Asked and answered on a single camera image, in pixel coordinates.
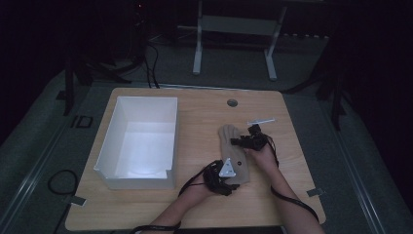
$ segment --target round hole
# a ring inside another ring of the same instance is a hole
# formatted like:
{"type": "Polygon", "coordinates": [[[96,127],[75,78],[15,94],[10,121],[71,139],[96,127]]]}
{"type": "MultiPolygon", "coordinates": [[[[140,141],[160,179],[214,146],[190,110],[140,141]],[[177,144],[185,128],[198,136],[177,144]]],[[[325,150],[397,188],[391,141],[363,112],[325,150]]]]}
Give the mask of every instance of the round hole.
{"type": "Polygon", "coordinates": [[[238,102],[235,99],[228,99],[227,104],[231,107],[236,107],[238,105],[238,102]]]}

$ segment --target black clamp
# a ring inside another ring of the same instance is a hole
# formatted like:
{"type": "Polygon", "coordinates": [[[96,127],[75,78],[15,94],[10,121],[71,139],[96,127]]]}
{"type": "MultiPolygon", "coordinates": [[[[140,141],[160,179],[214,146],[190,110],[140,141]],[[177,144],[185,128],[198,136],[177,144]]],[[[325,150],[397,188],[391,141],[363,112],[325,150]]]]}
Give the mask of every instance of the black clamp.
{"type": "Polygon", "coordinates": [[[222,167],[224,166],[224,162],[222,160],[215,160],[211,164],[209,164],[204,169],[204,182],[206,187],[217,194],[228,196],[232,193],[233,190],[237,190],[240,187],[239,184],[227,184],[225,180],[227,177],[219,176],[219,172],[221,171],[222,167]]]}
{"type": "Polygon", "coordinates": [[[255,124],[248,128],[250,136],[241,136],[241,138],[231,138],[232,145],[238,145],[242,148],[250,148],[260,151],[268,143],[266,135],[261,133],[259,125],[255,124]]]}

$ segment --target human arm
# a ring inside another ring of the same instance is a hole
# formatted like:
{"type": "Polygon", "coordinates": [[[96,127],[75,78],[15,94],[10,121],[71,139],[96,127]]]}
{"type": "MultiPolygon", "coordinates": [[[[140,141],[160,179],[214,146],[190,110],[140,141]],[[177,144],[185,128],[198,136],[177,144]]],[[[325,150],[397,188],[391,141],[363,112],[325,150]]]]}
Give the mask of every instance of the human arm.
{"type": "MultiPolygon", "coordinates": [[[[285,197],[299,200],[278,168],[273,150],[269,144],[266,144],[260,151],[246,149],[245,152],[255,160],[257,166],[267,176],[271,186],[277,192],[285,197]]],[[[324,233],[319,222],[309,211],[277,196],[275,196],[275,201],[283,226],[288,234],[324,233]]]]}
{"type": "MultiPolygon", "coordinates": [[[[159,226],[175,226],[181,221],[185,214],[201,204],[207,197],[214,195],[204,184],[202,175],[197,176],[192,184],[188,186],[185,191],[174,200],[157,218],[155,218],[150,225],[159,226]]],[[[147,234],[169,234],[173,231],[142,231],[147,234]]]]}

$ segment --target white stand leg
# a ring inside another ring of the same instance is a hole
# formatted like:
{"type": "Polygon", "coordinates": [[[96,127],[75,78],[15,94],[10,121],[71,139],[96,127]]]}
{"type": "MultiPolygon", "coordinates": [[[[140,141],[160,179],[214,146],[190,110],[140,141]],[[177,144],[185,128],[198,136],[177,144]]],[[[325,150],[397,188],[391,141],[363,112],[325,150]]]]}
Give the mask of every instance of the white stand leg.
{"type": "Polygon", "coordinates": [[[203,44],[202,44],[202,33],[203,33],[203,1],[198,1],[198,27],[197,27],[197,48],[195,49],[195,59],[194,68],[192,73],[194,75],[199,75],[201,73],[201,61],[203,58],[203,44]]]}
{"type": "Polygon", "coordinates": [[[282,29],[282,21],[284,19],[285,12],[286,12],[286,7],[283,7],[282,12],[280,13],[279,20],[277,22],[277,26],[274,30],[273,40],[271,42],[271,45],[267,50],[264,51],[265,61],[267,62],[268,76],[271,81],[277,80],[276,69],[275,69],[274,61],[273,61],[273,52],[276,47],[277,39],[280,36],[280,31],[282,29]]]}

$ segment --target white storage box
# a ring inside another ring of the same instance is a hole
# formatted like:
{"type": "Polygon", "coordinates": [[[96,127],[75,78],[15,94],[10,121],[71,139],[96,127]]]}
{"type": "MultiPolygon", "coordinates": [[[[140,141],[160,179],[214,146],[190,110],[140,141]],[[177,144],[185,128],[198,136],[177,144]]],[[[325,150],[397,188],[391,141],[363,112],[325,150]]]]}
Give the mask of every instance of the white storage box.
{"type": "Polygon", "coordinates": [[[111,189],[173,189],[177,97],[118,97],[94,170],[111,189]]]}

